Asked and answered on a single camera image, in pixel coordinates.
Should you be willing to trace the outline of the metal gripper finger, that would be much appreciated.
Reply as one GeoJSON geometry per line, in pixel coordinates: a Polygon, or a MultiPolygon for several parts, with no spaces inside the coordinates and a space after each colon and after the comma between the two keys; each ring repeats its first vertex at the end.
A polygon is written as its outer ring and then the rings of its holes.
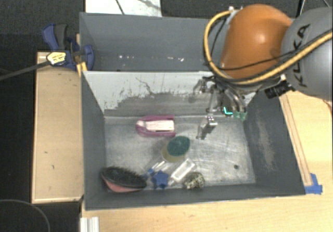
{"type": "Polygon", "coordinates": [[[197,84],[193,87],[193,95],[208,93],[209,88],[205,79],[199,79],[197,84]]]}
{"type": "Polygon", "coordinates": [[[206,115],[199,123],[197,139],[205,139],[216,127],[218,123],[213,115],[206,115]]]}

